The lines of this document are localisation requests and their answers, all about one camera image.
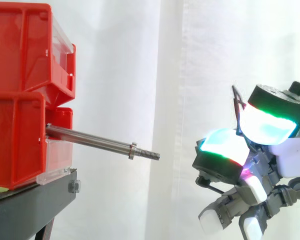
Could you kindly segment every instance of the bolt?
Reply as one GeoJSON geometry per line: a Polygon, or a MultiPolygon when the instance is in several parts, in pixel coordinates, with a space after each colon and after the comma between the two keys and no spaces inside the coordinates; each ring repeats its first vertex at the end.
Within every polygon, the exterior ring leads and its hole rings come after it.
{"type": "Polygon", "coordinates": [[[78,194],[80,193],[81,190],[81,181],[80,180],[73,180],[69,184],[70,186],[70,192],[73,194],[78,194]]]}

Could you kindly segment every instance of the threaded bolt end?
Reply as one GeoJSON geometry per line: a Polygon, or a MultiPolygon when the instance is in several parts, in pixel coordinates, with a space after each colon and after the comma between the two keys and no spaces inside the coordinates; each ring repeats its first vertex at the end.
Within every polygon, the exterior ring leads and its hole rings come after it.
{"type": "Polygon", "coordinates": [[[153,151],[141,150],[140,157],[158,161],[160,159],[160,154],[153,151]]]}

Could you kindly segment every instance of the white backdrop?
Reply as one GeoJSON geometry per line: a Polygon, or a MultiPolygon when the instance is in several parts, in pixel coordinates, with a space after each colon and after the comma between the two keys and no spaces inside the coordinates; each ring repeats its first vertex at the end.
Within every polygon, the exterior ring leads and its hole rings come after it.
{"type": "MultiPolygon", "coordinates": [[[[241,239],[237,220],[214,237],[201,230],[198,214],[218,195],[195,185],[194,145],[234,125],[231,84],[247,99],[257,83],[287,88],[300,77],[300,1],[45,2],[77,47],[73,128],[162,156],[76,145],[82,189],[51,239],[241,239]]],[[[269,221],[264,239],[300,239],[300,204],[269,221]]]]}

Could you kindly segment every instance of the screw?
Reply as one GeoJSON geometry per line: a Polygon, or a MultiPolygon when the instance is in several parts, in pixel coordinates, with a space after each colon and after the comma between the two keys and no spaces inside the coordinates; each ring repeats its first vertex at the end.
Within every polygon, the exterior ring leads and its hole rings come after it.
{"type": "Polygon", "coordinates": [[[152,160],[159,160],[160,159],[160,154],[153,152],[153,151],[147,151],[147,150],[143,150],[140,148],[137,148],[136,150],[140,151],[140,157],[146,158],[146,159],[152,159],[152,160]]]}
{"type": "Polygon", "coordinates": [[[70,192],[73,194],[80,193],[81,190],[81,181],[80,180],[73,180],[69,184],[70,192]]]}

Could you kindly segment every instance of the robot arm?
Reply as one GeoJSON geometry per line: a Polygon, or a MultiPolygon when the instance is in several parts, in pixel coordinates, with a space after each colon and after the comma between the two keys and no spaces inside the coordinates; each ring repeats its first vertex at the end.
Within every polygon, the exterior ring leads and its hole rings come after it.
{"type": "Polygon", "coordinates": [[[236,96],[235,88],[233,92],[237,129],[219,129],[195,147],[196,183],[221,193],[200,213],[199,221],[213,234],[240,216],[243,238],[260,240],[267,221],[300,199],[300,83],[286,91],[257,85],[248,104],[236,96]],[[239,104],[245,110],[238,112],[239,104]],[[276,185],[282,177],[297,178],[288,186],[276,185]],[[211,182],[234,188],[223,193],[211,182]]]}

